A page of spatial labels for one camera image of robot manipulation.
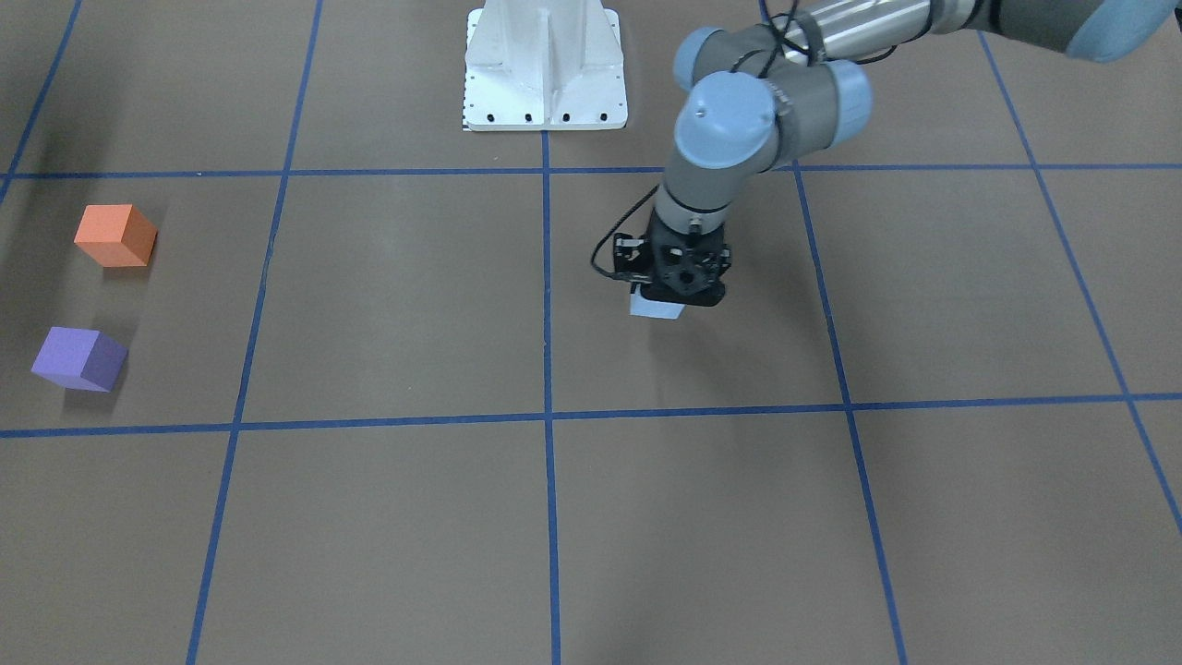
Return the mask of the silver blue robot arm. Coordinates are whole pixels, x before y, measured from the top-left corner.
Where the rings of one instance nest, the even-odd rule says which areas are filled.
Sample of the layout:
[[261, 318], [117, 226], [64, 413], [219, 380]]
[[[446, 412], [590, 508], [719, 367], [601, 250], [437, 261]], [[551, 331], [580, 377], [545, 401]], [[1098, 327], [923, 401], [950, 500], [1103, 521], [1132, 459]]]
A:
[[864, 72], [903, 43], [960, 30], [1082, 61], [1109, 63], [1147, 43], [1173, 1], [821, 1], [730, 32], [696, 30], [674, 77], [687, 97], [652, 211], [638, 237], [612, 237], [615, 276], [634, 317], [676, 319], [713, 307], [730, 268], [725, 222], [752, 176], [838, 146], [873, 113]]

